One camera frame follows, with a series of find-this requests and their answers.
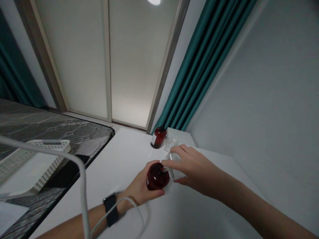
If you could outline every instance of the wrist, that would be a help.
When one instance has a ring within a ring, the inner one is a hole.
[[[124,192],[121,192],[118,194],[116,198],[116,202],[118,202],[121,198],[125,198],[126,196],[124,195]],[[119,204],[116,206],[117,211],[119,212],[119,215],[124,214],[127,210],[131,209],[132,205],[128,200],[122,200],[119,202]]]

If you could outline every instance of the bottle label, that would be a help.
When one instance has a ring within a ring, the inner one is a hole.
[[[151,140],[151,144],[154,145],[155,144],[155,140],[156,140],[156,135],[153,134],[152,140]]]

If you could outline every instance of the brown glass bottle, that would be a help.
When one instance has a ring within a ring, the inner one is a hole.
[[[167,131],[163,125],[161,127],[157,127],[151,140],[151,146],[155,149],[160,148],[162,143],[164,142],[166,134]]]
[[[149,190],[158,190],[164,188],[169,183],[168,171],[164,169],[161,163],[155,163],[150,167],[147,173],[146,186]]]

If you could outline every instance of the watch strap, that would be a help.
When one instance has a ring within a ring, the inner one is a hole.
[[[108,212],[116,204],[116,195],[113,193],[103,200],[105,206],[105,212]],[[115,207],[110,214],[106,217],[107,225],[111,227],[115,222],[119,220],[119,213]]]

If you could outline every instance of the gray patterned mattress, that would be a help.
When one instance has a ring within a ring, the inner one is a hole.
[[[0,99],[0,134],[22,142],[32,139],[68,139],[71,154],[90,156],[86,163],[88,167],[115,131],[101,124]],[[0,144],[0,161],[14,150],[13,147]],[[65,159],[57,171],[66,163]],[[28,207],[29,211],[0,239],[28,238],[71,186],[65,189],[44,187],[38,195],[7,200]]]

